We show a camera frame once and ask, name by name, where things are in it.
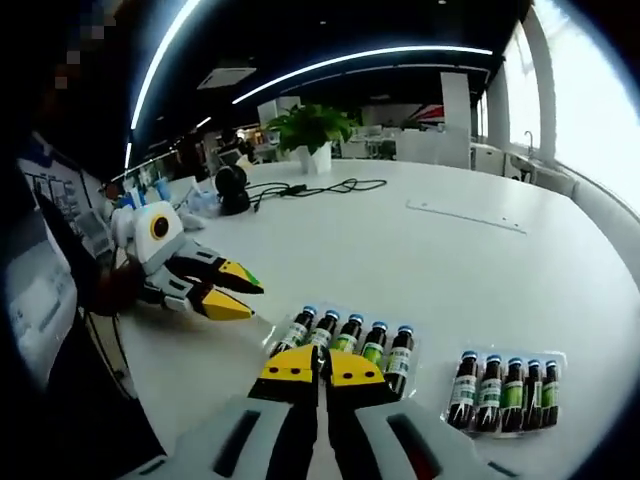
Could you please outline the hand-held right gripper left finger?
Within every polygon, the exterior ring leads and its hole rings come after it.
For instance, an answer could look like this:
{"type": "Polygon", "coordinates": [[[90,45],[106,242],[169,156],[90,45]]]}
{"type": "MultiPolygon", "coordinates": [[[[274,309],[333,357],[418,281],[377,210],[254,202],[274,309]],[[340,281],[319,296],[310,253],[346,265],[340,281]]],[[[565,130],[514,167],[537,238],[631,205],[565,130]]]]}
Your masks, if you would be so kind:
{"type": "Polygon", "coordinates": [[[317,439],[319,353],[308,344],[269,358],[249,393],[182,434],[174,453],[125,479],[305,479],[317,439]]]}

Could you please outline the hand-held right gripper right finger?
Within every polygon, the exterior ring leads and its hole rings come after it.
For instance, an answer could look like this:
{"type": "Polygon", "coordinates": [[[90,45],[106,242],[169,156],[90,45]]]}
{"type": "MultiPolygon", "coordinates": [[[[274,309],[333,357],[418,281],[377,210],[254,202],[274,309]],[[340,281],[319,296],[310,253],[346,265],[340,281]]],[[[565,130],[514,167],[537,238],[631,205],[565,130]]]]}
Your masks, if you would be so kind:
{"type": "Polygon", "coordinates": [[[517,477],[433,412],[396,399],[371,361],[331,349],[325,366],[328,437],[344,479],[517,477]]]}

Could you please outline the person's left hand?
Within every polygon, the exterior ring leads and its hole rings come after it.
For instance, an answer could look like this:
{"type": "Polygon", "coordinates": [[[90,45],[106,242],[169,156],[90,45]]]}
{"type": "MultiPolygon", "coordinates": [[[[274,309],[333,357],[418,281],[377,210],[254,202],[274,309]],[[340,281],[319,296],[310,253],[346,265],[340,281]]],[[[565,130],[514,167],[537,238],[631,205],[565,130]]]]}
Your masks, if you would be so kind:
{"type": "Polygon", "coordinates": [[[87,285],[85,306],[100,316],[114,316],[133,306],[143,288],[145,273],[133,257],[114,270],[94,275],[87,285]]]}

